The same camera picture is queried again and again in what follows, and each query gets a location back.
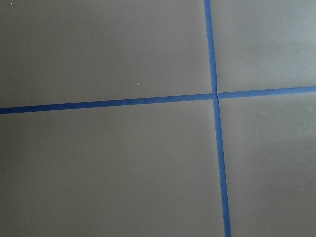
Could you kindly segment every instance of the blue painter's tape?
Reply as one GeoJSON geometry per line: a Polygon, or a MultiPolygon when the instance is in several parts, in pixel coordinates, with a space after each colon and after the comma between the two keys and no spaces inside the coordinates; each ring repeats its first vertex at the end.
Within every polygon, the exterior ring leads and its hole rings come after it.
{"type": "Polygon", "coordinates": [[[195,101],[195,100],[211,100],[212,94],[196,94],[196,95],[176,95],[164,97],[151,97],[139,99],[125,99],[125,100],[107,100],[107,101],[93,101],[93,102],[79,102],[66,104],[52,104],[52,105],[32,105],[22,107],[0,108],[0,114],[14,114],[25,112],[38,112],[50,110],[71,110],[83,108],[97,108],[97,107],[111,107],[123,105],[141,105],[141,104],[156,104],[180,101],[195,101]]]}
{"type": "Polygon", "coordinates": [[[284,94],[299,94],[316,92],[316,86],[296,87],[296,88],[281,88],[281,89],[266,89],[266,90],[248,90],[235,92],[221,92],[218,97],[220,99],[267,96],[267,95],[284,95],[284,94]]]}
{"type": "Polygon", "coordinates": [[[225,231],[225,237],[231,237],[231,224],[230,224],[229,207],[228,207],[228,194],[227,194],[227,183],[226,183],[221,112],[220,112],[218,93],[217,93],[217,72],[216,72],[214,36],[213,36],[210,0],[204,0],[204,5],[205,5],[205,16],[206,16],[207,37],[208,37],[209,64],[210,64],[210,71],[211,71],[211,83],[212,83],[212,93],[213,93],[213,107],[214,107],[214,116],[215,116],[215,132],[216,132],[217,155],[218,155],[219,176],[220,176],[221,195],[222,195],[224,231],[225,231]]]}

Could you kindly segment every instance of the vertical tape strip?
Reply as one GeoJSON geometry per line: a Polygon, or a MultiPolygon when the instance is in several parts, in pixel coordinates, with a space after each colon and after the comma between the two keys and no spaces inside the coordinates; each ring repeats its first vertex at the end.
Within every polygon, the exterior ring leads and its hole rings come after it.
{"type": "Polygon", "coordinates": [[[212,83],[212,93],[213,93],[217,155],[218,155],[219,176],[220,176],[220,185],[221,185],[221,194],[222,194],[224,231],[225,231],[225,237],[231,237],[231,224],[230,224],[230,219],[229,219],[229,208],[228,208],[228,195],[227,195],[227,183],[226,183],[226,172],[225,172],[221,113],[220,113],[218,92],[217,92],[217,73],[216,73],[215,48],[214,48],[214,36],[213,36],[210,0],[204,0],[204,5],[205,5],[205,16],[206,16],[207,37],[208,37],[209,64],[210,64],[210,70],[211,70],[211,83],[212,83]]]}

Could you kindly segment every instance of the blue tape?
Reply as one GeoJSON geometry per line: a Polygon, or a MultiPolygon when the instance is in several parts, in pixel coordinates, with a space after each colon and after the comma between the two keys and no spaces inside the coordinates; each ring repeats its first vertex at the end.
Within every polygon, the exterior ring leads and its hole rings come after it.
{"type": "Polygon", "coordinates": [[[236,92],[221,92],[218,97],[220,99],[267,96],[267,95],[284,95],[284,94],[299,94],[316,92],[316,86],[296,87],[296,88],[281,88],[281,89],[266,89],[266,90],[248,90],[236,92]]]}
{"type": "Polygon", "coordinates": [[[216,132],[216,142],[217,142],[219,176],[220,176],[220,185],[221,185],[221,194],[222,194],[224,231],[225,231],[225,237],[231,237],[231,224],[230,224],[229,207],[228,207],[221,113],[220,113],[219,99],[218,99],[218,93],[217,93],[217,73],[216,73],[215,48],[214,48],[214,36],[213,36],[210,0],[204,0],[204,5],[205,5],[205,16],[206,16],[207,37],[208,37],[209,65],[210,65],[210,71],[211,71],[211,83],[212,83],[212,92],[213,92],[213,107],[214,107],[214,117],[215,117],[215,132],[216,132]]]}
{"type": "Polygon", "coordinates": [[[156,104],[180,101],[195,101],[195,100],[211,100],[212,94],[196,94],[196,95],[176,95],[164,97],[151,97],[140,99],[125,99],[125,100],[107,100],[94,102],[79,102],[66,104],[52,104],[52,105],[32,105],[22,107],[0,108],[0,114],[13,114],[25,112],[38,112],[50,110],[71,110],[82,108],[97,108],[97,107],[111,107],[123,105],[141,105],[141,104],[156,104]]]}

